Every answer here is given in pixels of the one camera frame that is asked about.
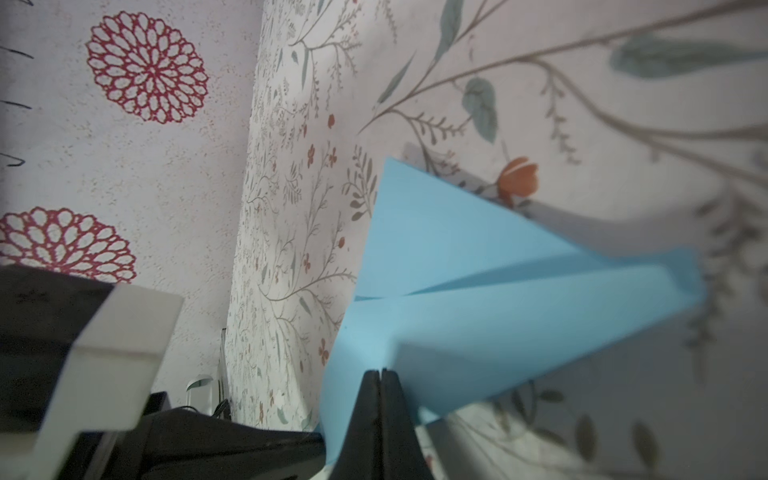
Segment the light blue paper sheet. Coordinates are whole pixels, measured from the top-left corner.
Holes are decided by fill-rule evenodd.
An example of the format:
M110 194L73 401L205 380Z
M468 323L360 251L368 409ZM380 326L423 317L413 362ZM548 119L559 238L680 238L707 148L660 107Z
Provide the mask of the light blue paper sheet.
M322 381L327 458L339 457L363 375L391 369L434 421L699 306L689 249L611 258L388 159Z

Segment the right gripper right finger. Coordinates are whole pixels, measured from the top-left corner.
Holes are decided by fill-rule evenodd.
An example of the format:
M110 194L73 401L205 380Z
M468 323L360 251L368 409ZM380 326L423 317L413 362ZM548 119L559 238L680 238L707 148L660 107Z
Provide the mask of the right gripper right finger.
M385 480L432 480L396 372L381 373L381 461Z

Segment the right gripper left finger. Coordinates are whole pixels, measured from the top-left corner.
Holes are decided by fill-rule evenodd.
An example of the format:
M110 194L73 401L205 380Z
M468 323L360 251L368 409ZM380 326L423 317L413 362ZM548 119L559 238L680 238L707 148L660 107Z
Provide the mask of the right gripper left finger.
M367 371L362 378L340 455L330 479L382 478L381 375Z

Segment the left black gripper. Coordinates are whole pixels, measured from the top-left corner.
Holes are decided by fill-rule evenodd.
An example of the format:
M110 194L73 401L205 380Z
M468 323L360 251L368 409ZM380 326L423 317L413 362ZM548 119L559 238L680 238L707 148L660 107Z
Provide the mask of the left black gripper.
M318 433L262 430L168 407L153 394L130 431L82 432L58 479L310 479L325 465Z

